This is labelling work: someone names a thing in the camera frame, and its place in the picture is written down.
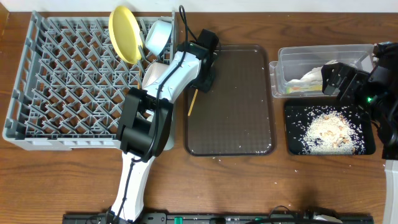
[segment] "white bowl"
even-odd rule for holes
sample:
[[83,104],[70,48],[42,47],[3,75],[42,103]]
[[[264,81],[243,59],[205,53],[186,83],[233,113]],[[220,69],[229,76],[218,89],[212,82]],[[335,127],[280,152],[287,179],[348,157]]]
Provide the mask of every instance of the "white bowl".
[[158,56],[166,46],[171,33],[171,23],[156,21],[150,28],[147,39],[145,40],[146,48]]

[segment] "clear plastic container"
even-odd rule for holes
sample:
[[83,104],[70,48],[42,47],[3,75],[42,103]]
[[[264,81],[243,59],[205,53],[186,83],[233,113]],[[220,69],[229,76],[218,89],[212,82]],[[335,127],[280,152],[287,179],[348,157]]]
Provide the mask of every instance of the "clear plastic container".
[[279,50],[278,61],[269,64],[274,97],[324,96],[322,81],[299,80],[313,68],[336,60],[370,72],[373,69],[372,44],[287,47]]

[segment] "brown tray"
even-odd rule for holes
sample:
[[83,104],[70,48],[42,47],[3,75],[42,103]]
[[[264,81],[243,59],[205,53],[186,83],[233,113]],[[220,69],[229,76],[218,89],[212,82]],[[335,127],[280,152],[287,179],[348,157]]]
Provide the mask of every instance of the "brown tray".
[[185,149],[194,156],[270,154],[276,137],[266,51],[222,46],[214,69],[211,90],[197,93],[190,116],[195,90],[185,90]]

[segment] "cable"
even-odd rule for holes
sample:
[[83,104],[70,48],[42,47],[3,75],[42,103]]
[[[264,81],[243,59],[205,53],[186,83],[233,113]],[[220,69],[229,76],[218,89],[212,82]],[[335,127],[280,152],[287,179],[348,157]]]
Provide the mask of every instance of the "cable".
[[120,213],[122,212],[122,209],[123,209],[123,206],[124,206],[124,202],[127,200],[127,198],[126,198],[127,189],[129,188],[130,176],[131,176],[131,172],[132,172],[132,167],[133,166],[134,166],[134,161],[133,161],[133,159],[131,159],[130,169],[129,169],[129,173],[127,175],[126,186],[124,187],[124,195],[123,195],[123,199],[122,199],[122,204],[120,204],[120,208],[119,208],[118,214],[113,218],[112,223],[115,220],[119,220]]
[[187,24],[188,24],[188,23],[187,23],[187,16],[185,15],[185,9],[184,9],[184,7],[183,7],[183,6],[180,6],[178,10],[180,11],[181,20],[182,20],[182,22],[185,24],[185,33],[187,33],[187,30],[188,30],[189,33],[192,35],[192,37],[193,37],[193,38],[195,39],[195,41],[197,42],[197,41],[198,41],[197,37],[195,37],[195,35],[193,34],[193,32],[191,31],[191,29],[189,29],[189,26],[187,25]]
[[123,218],[124,218],[124,221],[127,222],[127,220],[126,220],[126,212],[124,212],[124,207],[123,207]]
[[93,221],[92,221],[91,219],[92,219],[92,218],[101,218],[101,217],[104,217],[104,215],[93,215],[93,216],[90,216],[89,218],[86,219],[85,224],[87,224],[87,221],[88,221],[88,220],[90,221],[91,224],[94,224]]
[[378,125],[376,122],[374,122],[374,121],[371,121],[371,122],[372,122],[372,124],[377,128],[377,130],[380,129],[379,125]]
[[273,208],[273,209],[271,210],[271,212],[269,213],[268,217],[271,218],[271,215],[274,214],[274,212],[275,212],[278,208],[286,208],[286,210],[289,211],[289,213],[294,217],[294,215],[292,214],[292,212],[291,212],[286,206],[283,206],[283,205],[278,205],[278,206],[276,206],[275,208]]
[[396,99],[396,102],[394,103],[394,105],[392,106],[390,113],[388,114],[388,120],[391,121],[392,120],[392,115],[394,114],[395,110],[397,109],[398,106],[398,99]]
[[262,224],[262,223],[308,223],[308,224],[340,224],[331,221],[322,220],[311,220],[306,218],[263,218],[261,220],[255,220],[247,222],[246,224]]
[[173,75],[173,73],[175,71],[177,71],[178,68],[181,67],[184,58],[185,58],[185,54],[187,53],[187,44],[188,44],[188,30],[190,31],[190,29],[188,28],[187,25],[187,17],[185,15],[185,9],[183,6],[179,7],[179,11],[180,11],[180,15],[181,15],[181,19],[185,24],[185,43],[184,43],[184,51],[182,53],[182,57],[181,60],[179,61],[179,63],[177,64],[177,66],[165,77],[165,79],[162,81],[162,83],[160,83],[158,89],[157,89],[157,93],[156,93],[156,110],[155,110],[155,132],[154,132],[154,137],[152,138],[152,141],[150,142],[150,146],[149,146],[149,150],[144,154],[144,156],[142,156],[140,159],[132,159],[134,162],[142,162],[142,160],[147,157],[153,150],[154,145],[155,145],[155,140],[157,139],[157,130],[159,127],[159,101],[160,101],[160,92],[163,89],[164,84],[166,83],[166,81]]

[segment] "black tray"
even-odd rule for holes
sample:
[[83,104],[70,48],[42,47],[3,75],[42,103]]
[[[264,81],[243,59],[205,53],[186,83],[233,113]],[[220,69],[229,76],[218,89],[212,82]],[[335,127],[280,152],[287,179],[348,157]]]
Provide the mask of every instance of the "black tray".
[[198,91],[190,116],[185,91],[184,147],[194,156],[267,155],[275,148],[275,122],[266,51],[222,46],[208,93]]
[[324,98],[308,98],[308,99],[296,99],[296,100],[288,100],[285,103],[284,111],[285,111],[285,130],[286,130],[286,140],[289,151],[295,155],[308,155],[305,153],[305,148],[303,144],[300,142],[300,139],[297,136],[301,134],[305,134],[305,130],[301,129],[299,126],[293,123],[297,123],[297,121],[301,122],[302,126],[308,126],[311,119],[308,120],[308,107],[310,106],[334,106],[335,110],[342,113],[346,119],[350,119],[351,123],[359,124],[362,127],[362,132],[357,132],[360,138],[364,140],[364,147],[358,148],[353,155],[371,155],[376,151],[376,145],[374,143],[374,137],[372,132],[371,120],[368,114],[353,105],[343,105],[336,100],[335,97],[324,97]]

